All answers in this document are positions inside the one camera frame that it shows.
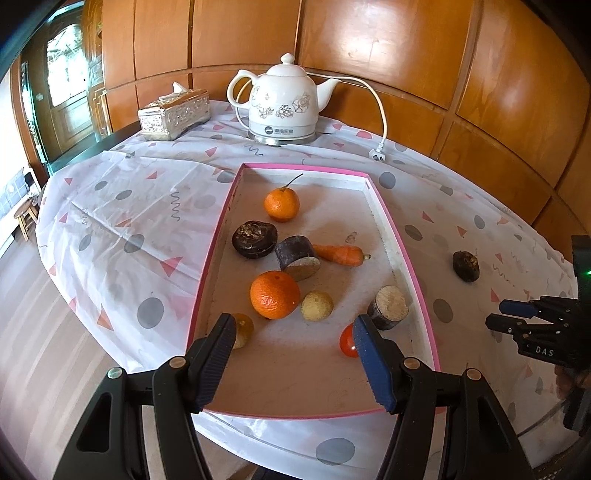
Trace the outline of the small yellow round fruit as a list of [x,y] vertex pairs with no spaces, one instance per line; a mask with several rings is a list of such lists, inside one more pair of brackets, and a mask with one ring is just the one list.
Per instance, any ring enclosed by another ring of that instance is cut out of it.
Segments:
[[245,347],[249,340],[252,339],[254,325],[252,318],[242,313],[233,313],[236,325],[235,344],[233,349],[238,350]]

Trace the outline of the large orange mandarin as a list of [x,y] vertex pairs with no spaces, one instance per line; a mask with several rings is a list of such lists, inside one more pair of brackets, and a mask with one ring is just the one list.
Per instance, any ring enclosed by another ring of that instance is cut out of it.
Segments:
[[250,303],[266,319],[280,320],[290,315],[301,303],[297,282],[283,271],[267,271],[252,281]]

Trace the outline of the stemmed orange mandarin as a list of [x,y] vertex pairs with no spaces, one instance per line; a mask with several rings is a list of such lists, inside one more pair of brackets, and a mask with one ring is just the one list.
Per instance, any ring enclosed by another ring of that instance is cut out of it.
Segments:
[[300,212],[301,202],[297,192],[290,188],[295,180],[303,176],[298,174],[286,185],[273,189],[263,200],[263,208],[266,214],[277,222],[284,223],[293,220]]

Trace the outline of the red tomato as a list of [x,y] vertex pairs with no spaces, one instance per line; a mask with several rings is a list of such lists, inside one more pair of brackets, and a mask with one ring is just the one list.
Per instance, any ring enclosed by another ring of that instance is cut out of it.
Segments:
[[356,351],[355,339],[353,338],[353,323],[350,323],[342,330],[341,336],[339,336],[339,349],[346,357],[359,357],[359,353]]

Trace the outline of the yellowish round potato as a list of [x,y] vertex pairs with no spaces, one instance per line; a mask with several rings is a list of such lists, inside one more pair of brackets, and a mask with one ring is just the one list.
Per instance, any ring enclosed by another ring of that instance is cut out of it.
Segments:
[[318,322],[325,320],[332,314],[334,302],[328,293],[322,291],[311,291],[301,301],[301,313],[304,320]]

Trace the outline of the small orange carrot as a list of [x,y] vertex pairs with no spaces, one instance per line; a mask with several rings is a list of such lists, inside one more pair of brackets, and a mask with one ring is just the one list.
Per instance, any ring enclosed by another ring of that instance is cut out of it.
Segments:
[[321,259],[346,267],[359,267],[365,261],[370,260],[370,254],[366,254],[358,246],[314,244],[312,248]]

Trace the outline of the patterned white tablecloth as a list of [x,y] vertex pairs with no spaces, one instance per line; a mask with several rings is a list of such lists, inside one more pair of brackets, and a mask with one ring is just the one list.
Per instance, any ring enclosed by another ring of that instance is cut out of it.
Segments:
[[[490,331],[502,300],[575,297],[572,264],[502,202],[466,178],[396,143],[377,162],[373,134],[329,119],[308,145],[256,144],[231,107],[172,142],[133,136],[67,167],[47,184],[37,240],[42,263],[77,317],[128,372],[183,353],[204,263],[222,207],[245,164],[329,167],[366,173],[378,185],[420,283],[440,365],[479,369],[533,465],[576,434],[557,410],[551,365],[519,355]],[[453,254],[469,251],[480,277],[468,283]],[[376,411],[334,418],[195,417],[197,430],[246,459],[307,479],[370,479],[394,420]]]

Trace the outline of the pink rimmed shallow tray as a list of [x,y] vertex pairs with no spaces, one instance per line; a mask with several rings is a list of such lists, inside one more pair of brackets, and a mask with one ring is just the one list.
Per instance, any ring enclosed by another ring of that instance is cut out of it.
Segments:
[[[280,238],[303,235],[315,244],[361,248],[359,267],[322,263],[301,281],[302,293],[324,291],[332,314],[319,322],[300,311],[269,320],[256,315],[249,288],[259,274],[279,268],[276,255],[249,260],[235,251],[231,237],[245,221],[266,220],[263,198],[290,184],[301,198],[301,212],[277,228]],[[211,410],[220,414],[274,419],[351,416],[377,410],[361,362],[342,353],[342,330],[367,310],[378,291],[399,287],[407,317],[386,337],[406,355],[432,368],[440,365],[431,320],[420,283],[394,217],[378,185],[366,173],[345,169],[245,164],[238,169],[225,199],[191,320],[192,338],[207,334],[223,313],[252,316],[254,332],[228,361]]]

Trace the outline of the small wooden stool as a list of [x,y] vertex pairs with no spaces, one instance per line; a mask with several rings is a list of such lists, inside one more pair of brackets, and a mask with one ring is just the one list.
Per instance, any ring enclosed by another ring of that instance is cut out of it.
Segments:
[[21,202],[14,212],[14,219],[18,222],[21,234],[25,241],[30,238],[29,230],[32,225],[38,223],[39,208],[37,198],[27,197]]

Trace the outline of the large dark brown chestnut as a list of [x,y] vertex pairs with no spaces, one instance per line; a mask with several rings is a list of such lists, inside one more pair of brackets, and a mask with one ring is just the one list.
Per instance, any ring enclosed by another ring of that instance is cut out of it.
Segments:
[[250,220],[239,225],[232,234],[231,243],[239,255],[246,259],[260,259],[276,248],[276,226],[269,222]]

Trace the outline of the blue plaid sofa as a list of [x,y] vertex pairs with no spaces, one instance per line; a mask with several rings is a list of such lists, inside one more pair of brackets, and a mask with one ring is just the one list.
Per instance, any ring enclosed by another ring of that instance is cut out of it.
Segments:
[[22,168],[1,188],[0,217],[3,218],[29,197],[38,195],[37,182],[30,168]]

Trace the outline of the white ceramic electric kettle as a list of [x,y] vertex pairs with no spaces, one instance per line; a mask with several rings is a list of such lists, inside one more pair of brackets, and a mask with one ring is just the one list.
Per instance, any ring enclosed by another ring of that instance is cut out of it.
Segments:
[[[252,83],[249,100],[240,103],[235,86],[242,79]],[[330,77],[315,83],[297,65],[294,55],[283,54],[280,63],[256,75],[239,70],[226,89],[229,104],[249,111],[249,135],[259,143],[280,145],[304,142],[315,137],[320,112],[328,106],[339,79]]]

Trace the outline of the ornate cream tissue box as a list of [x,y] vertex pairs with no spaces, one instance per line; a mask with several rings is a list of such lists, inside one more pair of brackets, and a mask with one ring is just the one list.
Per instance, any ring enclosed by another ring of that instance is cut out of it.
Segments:
[[187,129],[211,118],[206,89],[187,89],[172,83],[172,92],[138,110],[140,133],[147,140],[173,141]]

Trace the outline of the wooden door with window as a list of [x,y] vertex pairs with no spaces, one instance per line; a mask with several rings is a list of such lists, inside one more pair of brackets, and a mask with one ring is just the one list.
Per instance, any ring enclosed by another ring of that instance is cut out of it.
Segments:
[[92,92],[98,74],[84,49],[84,6],[65,2],[21,52],[23,102],[48,163],[101,134]]

